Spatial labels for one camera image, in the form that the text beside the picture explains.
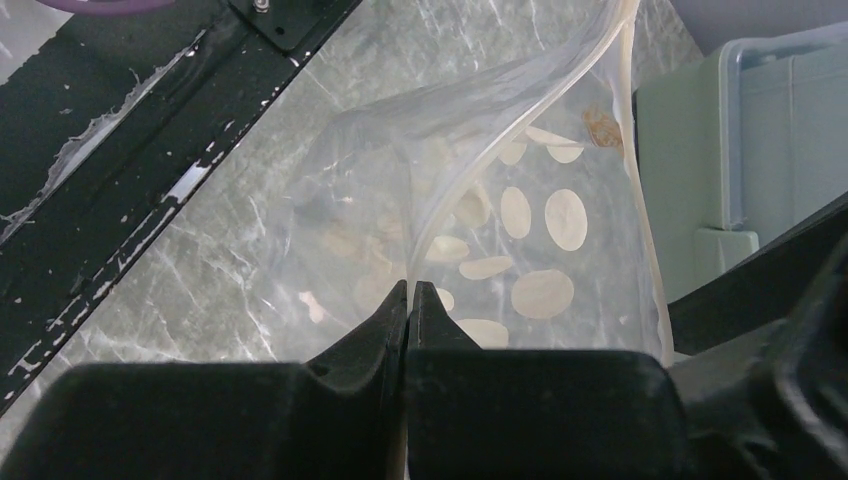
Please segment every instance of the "white marble vein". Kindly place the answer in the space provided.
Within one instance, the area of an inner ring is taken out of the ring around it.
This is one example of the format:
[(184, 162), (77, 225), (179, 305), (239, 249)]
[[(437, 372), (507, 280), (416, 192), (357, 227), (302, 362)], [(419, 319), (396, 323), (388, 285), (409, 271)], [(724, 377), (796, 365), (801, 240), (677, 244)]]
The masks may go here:
[[(256, 318), (247, 292), (280, 187), (329, 119), (561, 44), (590, 6), (581, 0), (360, 6), (0, 417), (0, 458), (43, 390), (71, 365), (290, 359), (282, 320)], [(699, 57), (668, 0), (643, 0), (635, 83)], [(309, 347), (317, 353), (326, 346)]]

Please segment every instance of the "marble surface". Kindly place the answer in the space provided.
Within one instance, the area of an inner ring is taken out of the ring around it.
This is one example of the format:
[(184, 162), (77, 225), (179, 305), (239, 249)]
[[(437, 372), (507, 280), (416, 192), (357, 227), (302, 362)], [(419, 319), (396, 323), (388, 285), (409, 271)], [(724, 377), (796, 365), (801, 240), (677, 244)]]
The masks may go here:
[[(248, 292), (281, 185), (329, 119), (561, 44), (590, 8), (582, 0), (363, 2), (0, 417), (0, 458), (72, 365), (289, 359), (273, 319), (248, 314)], [(700, 57), (668, 0), (643, 0), (635, 85)]]

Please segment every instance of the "gray wall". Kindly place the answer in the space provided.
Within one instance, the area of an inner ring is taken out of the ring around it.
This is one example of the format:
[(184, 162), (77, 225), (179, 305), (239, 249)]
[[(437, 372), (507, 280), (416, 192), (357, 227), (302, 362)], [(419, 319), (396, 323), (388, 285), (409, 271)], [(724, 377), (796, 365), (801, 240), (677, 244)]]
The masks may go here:
[(773, 37), (848, 21), (848, 0), (671, 0), (705, 55), (742, 37)]

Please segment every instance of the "marble floor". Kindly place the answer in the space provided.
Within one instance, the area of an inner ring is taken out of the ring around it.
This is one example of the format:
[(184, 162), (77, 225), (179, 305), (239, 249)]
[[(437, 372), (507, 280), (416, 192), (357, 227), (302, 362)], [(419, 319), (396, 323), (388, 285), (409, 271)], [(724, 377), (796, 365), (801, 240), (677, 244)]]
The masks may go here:
[[(247, 292), (281, 185), (329, 119), (561, 44), (591, 7), (582, 0), (364, 1), (0, 417), (0, 459), (44, 389), (73, 365), (292, 359), (283, 329), (248, 314)], [(668, 0), (642, 1), (635, 85), (700, 57)]]

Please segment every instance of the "metal bracket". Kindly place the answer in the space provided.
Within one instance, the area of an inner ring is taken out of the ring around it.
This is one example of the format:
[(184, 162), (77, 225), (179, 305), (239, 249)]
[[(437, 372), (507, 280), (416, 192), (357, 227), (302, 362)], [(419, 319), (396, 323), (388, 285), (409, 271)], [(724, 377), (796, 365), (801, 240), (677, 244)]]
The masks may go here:
[(358, 3), (358, 0), (266, 0), (257, 9), (254, 0), (230, 0), (244, 21), (285, 53), (295, 50), (322, 18), (338, 15)]

